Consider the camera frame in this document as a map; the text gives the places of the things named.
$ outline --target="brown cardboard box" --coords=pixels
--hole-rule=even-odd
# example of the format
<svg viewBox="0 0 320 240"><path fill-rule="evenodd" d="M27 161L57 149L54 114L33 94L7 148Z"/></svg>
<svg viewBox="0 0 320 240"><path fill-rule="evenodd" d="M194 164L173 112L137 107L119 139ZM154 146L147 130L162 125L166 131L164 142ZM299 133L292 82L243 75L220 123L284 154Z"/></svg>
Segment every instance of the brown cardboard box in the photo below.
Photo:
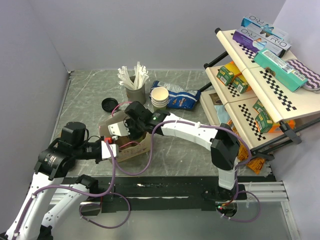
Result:
<svg viewBox="0 0 320 240"><path fill-rule="evenodd" d="M124 111L118 111L116 112L113 117L110 115L106 120L99 122L99 133L101 136L105 137L111 137L112 135L109 132L108 126L111 124L119 123L123 120L125 120L127 115ZM119 136L119 139L115 141L116 144L118 144L119 147L122 145L130 142L129 138L127 136ZM145 137L142 141L140 141L139 145L131 146L124 149L119 149L119 155L116 158L117 162L122 162L124 160L130 159L134 156L146 153L150 151L151 147L151 134L146 133Z"/></svg>

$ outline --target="green box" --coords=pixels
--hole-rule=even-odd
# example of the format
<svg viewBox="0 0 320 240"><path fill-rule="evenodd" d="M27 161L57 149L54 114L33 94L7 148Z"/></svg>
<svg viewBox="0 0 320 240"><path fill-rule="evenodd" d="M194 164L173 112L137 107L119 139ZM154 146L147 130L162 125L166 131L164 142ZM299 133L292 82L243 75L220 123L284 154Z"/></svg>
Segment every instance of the green box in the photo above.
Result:
<svg viewBox="0 0 320 240"><path fill-rule="evenodd" d="M265 112L267 113L265 107L263 106L263 104L260 102L260 100L258 99L255 104L253 105L254 110L256 110L256 112L259 114L261 112Z"/></svg>
<svg viewBox="0 0 320 240"><path fill-rule="evenodd" d="M272 128L274 122L268 113L262 111L255 117L255 123L260 133L267 133Z"/></svg>
<svg viewBox="0 0 320 240"><path fill-rule="evenodd" d="M246 91L251 90L250 85L248 84L247 80L245 79L245 77L242 74L240 76L237 76L233 80L232 85L241 94L245 93Z"/></svg>
<svg viewBox="0 0 320 240"><path fill-rule="evenodd" d="M307 78L304 75L282 61L268 49L258 51L254 57L254 61L271 72L291 92L298 90L307 82Z"/></svg>
<svg viewBox="0 0 320 240"><path fill-rule="evenodd" d="M216 77L225 85L228 86L233 82L235 77L241 75L240 70L237 68L236 64L231 61L226 65L220 67Z"/></svg>

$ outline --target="stack of paper cups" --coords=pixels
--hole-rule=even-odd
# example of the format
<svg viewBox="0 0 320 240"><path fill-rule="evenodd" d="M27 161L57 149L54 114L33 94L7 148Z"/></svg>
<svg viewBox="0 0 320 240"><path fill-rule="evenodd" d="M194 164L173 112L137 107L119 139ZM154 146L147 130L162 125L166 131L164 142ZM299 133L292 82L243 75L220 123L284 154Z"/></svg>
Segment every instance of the stack of paper cups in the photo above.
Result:
<svg viewBox="0 0 320 240"><path fill-rule="evenodd" d="M169 92L165 87L159 86L152 90L151 92L151 102L153 105L153 110L166 110L167 104L169 102Z"/></svg>

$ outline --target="small green package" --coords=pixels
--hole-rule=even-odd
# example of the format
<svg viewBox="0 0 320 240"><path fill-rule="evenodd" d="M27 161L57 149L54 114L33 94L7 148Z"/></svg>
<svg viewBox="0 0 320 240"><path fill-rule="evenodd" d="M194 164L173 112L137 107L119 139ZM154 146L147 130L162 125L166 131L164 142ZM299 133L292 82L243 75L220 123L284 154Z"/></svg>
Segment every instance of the small green package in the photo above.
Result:
<svg viewBox="0 0 320 240"><path fill-rule="evenodd" d="M247 80L245 79L245 77L242 74L240 76L237 76L233 80L232 85L241 94L244 94L245 92L251 90L250 85L248 84Z"/></svg>
<svg viewBox="0 0 320 240"><path fill-rule="evenodd" d="M241 75L240 70L237 68L236 64L232 61L226 65L220 67L216 77L225 85L228 86L233 82L235 77Z"/></svg>
<svg viewBox="0 0 320 240"><path fill-rule="evenodd" d="M255 104L253 105L254 110L256 110L256 112L259 114L261 112L267 112L265 107L263 106L263 104L260 102L260 100L258 99Z"/></svg>
<svg viewBox="0 0 320 240"><path fill-rule="evenodd" d="M255 117L255 123L260 133L267 133L272 128L274 122L268 113L262 111Z"/></svg>

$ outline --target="white wall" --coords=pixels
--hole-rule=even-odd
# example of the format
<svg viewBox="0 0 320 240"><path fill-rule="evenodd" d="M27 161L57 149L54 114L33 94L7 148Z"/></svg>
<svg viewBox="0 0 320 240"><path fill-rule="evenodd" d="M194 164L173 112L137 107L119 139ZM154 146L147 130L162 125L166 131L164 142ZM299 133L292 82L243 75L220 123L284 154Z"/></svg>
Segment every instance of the white wall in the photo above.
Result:
<svg viewBox="0 0 320 240"><path fill-rule="evenodd" d="M291 49L298 59L320 73L320 2L286 0L274 24L291 35ZM320 123L302 132L301 144L280 150L271 162L277 180L284 181L304 240L320 239L319 136Z"/></svg>
<svg viewBox="0 0 320 240"><path fill-rule="evenodd" d="M224 49L214 30L257 14L274 22L285 0L29 0L68 70L203 69Z"/></svg>
<svg viewBox="0 0 320 240"><path fill-rule="evenodd" d="M0 1L0 233L50 141L68 73L26 0Z"/></svg>

